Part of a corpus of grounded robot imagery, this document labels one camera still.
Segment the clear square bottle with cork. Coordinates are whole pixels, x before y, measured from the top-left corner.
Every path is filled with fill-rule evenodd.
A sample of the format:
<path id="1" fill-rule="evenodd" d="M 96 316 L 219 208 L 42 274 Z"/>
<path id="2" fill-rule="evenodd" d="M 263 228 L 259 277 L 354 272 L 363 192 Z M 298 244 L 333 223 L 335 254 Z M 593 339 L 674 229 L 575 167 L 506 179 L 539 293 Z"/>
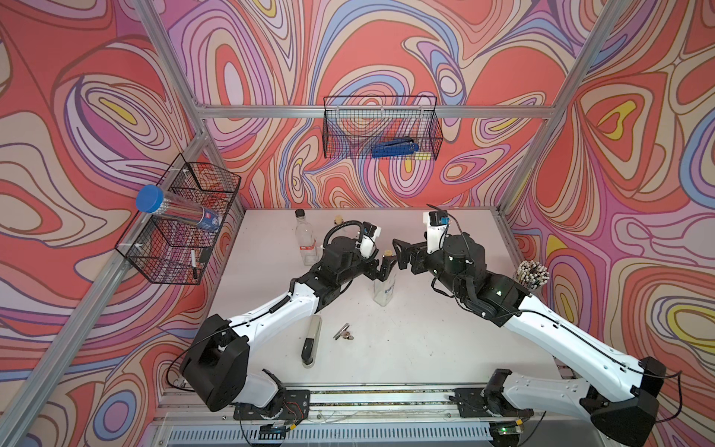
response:
<path id="1" fill-rule="evenodd" d="M 384 255 L 392 255 L 393 251 L 387 250 Z M 381 307 L 386 307 L 390 301 L 392 300 L 393 296 L 390 298 L 385 297 L 384 291 L 385 291 L 385 283 L 391 281 L 391 279 L 396 279 L 398 272 L 397 265 L 394 267 L 390 277 L 386 281 L 374 281 L 374 284 L 372 285 L 372 299 L 374 302 L 378 305 L 381 305 Z"/>

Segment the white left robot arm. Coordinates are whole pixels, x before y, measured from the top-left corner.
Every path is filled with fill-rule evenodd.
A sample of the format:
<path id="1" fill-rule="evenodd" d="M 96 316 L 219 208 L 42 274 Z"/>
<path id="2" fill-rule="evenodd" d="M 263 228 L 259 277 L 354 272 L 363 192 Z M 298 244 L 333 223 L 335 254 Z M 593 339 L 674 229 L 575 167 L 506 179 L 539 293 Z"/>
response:
<path id="1" fill-rule="evenodd" d="M 212 412 L 233 403 L 275 411 L 281 385 L 267 372 L 250 374 L 251 355 L 295 322 L 318 314 L 352 280 L 364 276 L 386 281 L 398 257 L 378 259 L 377 253 L 367 236 L 333 240 L 314 266 L 290 281 L 284 294 L 240 316 L 208 317 L 184 355 L 180 374 Z"/>

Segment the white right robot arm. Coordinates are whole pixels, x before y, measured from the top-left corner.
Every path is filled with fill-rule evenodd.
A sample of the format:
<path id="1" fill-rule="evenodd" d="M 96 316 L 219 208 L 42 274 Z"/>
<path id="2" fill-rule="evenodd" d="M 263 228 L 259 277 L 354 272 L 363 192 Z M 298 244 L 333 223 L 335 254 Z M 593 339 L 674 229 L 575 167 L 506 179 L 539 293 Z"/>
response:
<path id="1" fill-rule="evenodd" d="M 536 379 L 512 370 L 493 374 L 493 406 L 540 409 L 590 421 L 624 446 L 646 444 L 657 424 L 666 366 L 620 352 L 549 309 L 512 278 L 488 270 L 485 251 L 468 234 L 409 244 L 394 240 L 398 265 L 428 273 L 461 307 L 538 345 L 577 378 Z"/>

